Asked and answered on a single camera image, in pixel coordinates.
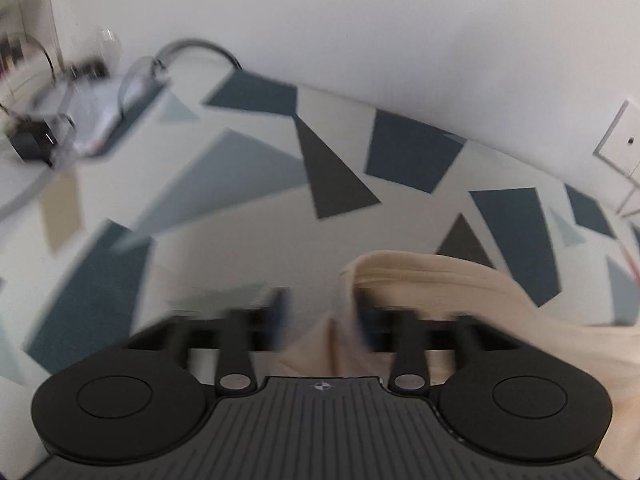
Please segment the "cream knit cardigan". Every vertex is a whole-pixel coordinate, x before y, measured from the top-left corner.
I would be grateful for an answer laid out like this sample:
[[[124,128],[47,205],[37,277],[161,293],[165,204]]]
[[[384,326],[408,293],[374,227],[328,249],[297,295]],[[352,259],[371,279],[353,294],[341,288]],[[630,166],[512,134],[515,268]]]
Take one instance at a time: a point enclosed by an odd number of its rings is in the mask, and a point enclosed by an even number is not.
[[[469,313],[596,378],[613,401],[613,419],[598,459],[620,478],[639,475],[639,330],[580,326],[540,312],[521,286],[474,262],[412,252],[369,252],[343,270],[336,300],[299,340],[274,359],[284,376],[381,376],[389,356],[373,354],[357,323],[355,294],[382,306],[444,320]]]

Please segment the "white wall socket panel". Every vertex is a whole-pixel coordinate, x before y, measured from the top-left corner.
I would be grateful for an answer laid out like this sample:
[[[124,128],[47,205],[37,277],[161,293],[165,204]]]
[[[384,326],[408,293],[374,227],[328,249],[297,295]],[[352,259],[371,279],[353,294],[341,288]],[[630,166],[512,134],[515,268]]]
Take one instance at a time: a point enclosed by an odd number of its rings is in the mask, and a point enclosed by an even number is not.
[[[640,112],[634,101],[625,100],[593,155],[623,177],[639,185]]]

